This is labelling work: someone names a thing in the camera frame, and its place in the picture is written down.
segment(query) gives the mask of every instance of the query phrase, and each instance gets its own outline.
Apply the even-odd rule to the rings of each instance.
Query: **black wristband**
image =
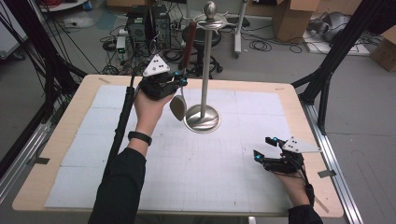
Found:
[[[142,141],[145,141],[148,143],[148,146],[150,146],[151,142],[152,142],[152,139],[148,135],[143,134],[143,133],[138,133],[138,132],[129,132],[129,134],[128,134],[129,141],[131,141],[131,138],[137,138]]]

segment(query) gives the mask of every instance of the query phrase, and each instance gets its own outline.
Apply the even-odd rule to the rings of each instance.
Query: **white triangular marker plate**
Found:
[[[156,54],[143,72],[143,77],[151,77],[170,70],[171,68],[163,61],[160,55]]]
[[[282,148],[296,153],[321,152],[320,147],[313,146],[295,137],[291,137]]]

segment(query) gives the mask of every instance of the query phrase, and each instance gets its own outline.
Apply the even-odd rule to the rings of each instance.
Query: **black sleeve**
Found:
[[[89,223],[134,223],[146,172],[146,159],[125,148],[99,186]]]
[[[300,205],[289,209],[289,224],[322,224],[320,216],[310,205]]]

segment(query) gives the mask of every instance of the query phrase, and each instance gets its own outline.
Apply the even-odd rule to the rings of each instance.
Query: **silver ball finial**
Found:
[[[204,13],[208,19],[210,19],[210,20],[214,19],[216,14],[218,13],[216,4],[212,1],[208,1],[204,6]]]

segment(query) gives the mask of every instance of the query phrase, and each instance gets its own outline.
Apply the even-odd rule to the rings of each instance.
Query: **chrome stand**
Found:
[[[217,31],[218,29],[227,25],[227,20],[225,20],[220,15],[217,15],[216,12],[217,10],[215,4],[213,2],[207,2],[204,7],[205,15],[198,16],[194,19],[197,22],[197,26],[199,28],[205,29],[205,57],[202,80],[202,97],[200,105],[194,105],[187,110],[184,123],[191,131],[196,133],[211,133],[220,126],[221,122],[219,112],[214,107],[207,105],[206,103],[213,31]]]

